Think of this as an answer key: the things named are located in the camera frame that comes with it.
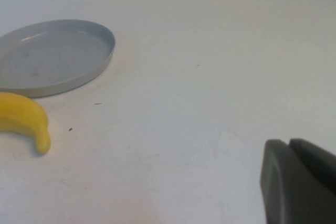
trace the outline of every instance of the banana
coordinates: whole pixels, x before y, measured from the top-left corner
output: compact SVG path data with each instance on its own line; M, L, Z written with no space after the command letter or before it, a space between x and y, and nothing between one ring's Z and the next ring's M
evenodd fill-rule
M0 131L12 131L35 137L36 149L50 149L48 116L35 101L22 95L0 92Z

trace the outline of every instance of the gray plate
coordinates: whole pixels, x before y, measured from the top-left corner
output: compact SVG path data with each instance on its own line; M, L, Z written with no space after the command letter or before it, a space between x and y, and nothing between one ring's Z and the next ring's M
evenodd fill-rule
M101 74L115 46L112 32L84 20L55 20L0 37L0 91L42 97Z

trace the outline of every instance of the plate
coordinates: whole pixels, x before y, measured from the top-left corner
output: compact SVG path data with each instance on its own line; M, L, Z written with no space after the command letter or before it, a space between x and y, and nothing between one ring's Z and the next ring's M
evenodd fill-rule
M115 46L106 27L53 20L0 37L0 91L43 97L77 88L100 75Z

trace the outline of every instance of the white table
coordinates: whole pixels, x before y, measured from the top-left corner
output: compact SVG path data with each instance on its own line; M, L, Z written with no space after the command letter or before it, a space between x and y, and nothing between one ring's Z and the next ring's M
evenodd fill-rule
M46 156L0 135L0 223L265 223L265 140L336 152L335 0L0 5L0 34L75 18L117 39L101 76L38 99Z

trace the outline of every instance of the yellow banana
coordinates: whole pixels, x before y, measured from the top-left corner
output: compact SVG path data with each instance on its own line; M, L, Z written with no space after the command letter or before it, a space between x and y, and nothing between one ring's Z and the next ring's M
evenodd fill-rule
M35 137L36 149L50 149L48 116L35 101L22 95L0 92L0 131L12 131Z

